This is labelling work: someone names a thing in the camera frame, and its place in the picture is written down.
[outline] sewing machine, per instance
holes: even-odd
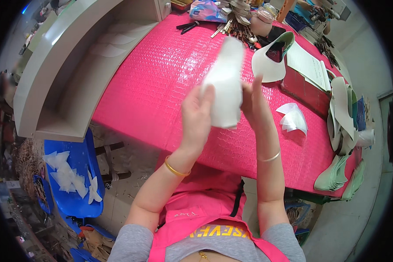
[[[346,21],[351,14],[351,10],[346,6],[342,0],[323,0],[323,8],[329,13],[331,19]],[[313,37],[318,40],[322,37],[323,31],[326,28],[326,18],[321,16],[317,10],[313,10],[310,19],[315,22],[312,27],[306,27],[299,33],[307,39]]]

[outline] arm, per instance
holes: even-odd
[[[260,233],[280,223],[289,223],[284,208],[284,172],[279,151],[278,131],[271,109],[262,93],[262,76],[257,76],[250,86],[243,83],[243,103],[241,107],[256,136],[257,152],[257,192]]]
[[[211,129],[210,110],[215,92],[209,86],[199,100],[200,87],[195,87],[182,103],[183,139],[170,155],[168,164],[180,173],[188,173],[201,154]],[[159,215],[184,176],[173,174],[166,165],[156,170],[141,186],[125,224],[137,224],[154,232]]]
[[[304,10],[312,10],[312,6],[304,0],[297,0],[297,4],[300,5]]]
[[[329,34],[330,32],[330,21],[326,21],[326,27],[323,30],[323,34]]]

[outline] black apron strap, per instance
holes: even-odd
[[[243,190],[244,185],[245,185],[245,182],[242,179],[242,181],[240,182],[239,190],[237,190],[237,193],[236,193],[236,200],[234,200],[234,207],[233,207],[233,211],[230,214],[230,217],[235,217],[237,214],[237,211],[239,210],[240,199],[241,199],[242,194],[244,192],[244,190]]]

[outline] pink table cover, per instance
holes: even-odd
[[[215,62],[224,38],[222,34],[210,38],[216,30],[215,23],[201,24],[181,35],[176,26],[189,22],[186,13],[181,16],[172,13],[132,50],[106,88],[93,121],[164,150],[178,148],[182,138],[181,102],[193,86],[201,83]],[[288,26],[274,25],[292,31]],[[299,45],[324,60],[330,68],[327,58],[320,55],[314,45],[295,35]],[[247,49],[241,72],[242,81],[249,83],[254,78],[252,55],[253,52]],[[341,76],[335,68],[331,70]],[[335,192],[313,188],[316,178],[334,157],[325,121],[278,87],[264,87],[264,96],[278,129],[285,185],[323,195],[342,196],[347,183]],[[279,121],[283,115],[275,110],[290,102],[297,103],[305,116],[309,128],[307,137],[299,130],[289,133],[281,130]],[[348,179],[360,160],[361,150],[355,150],[346,164]],[[256,178],[255,135],[243,114],[235,130],[212,128],[198,162]]]

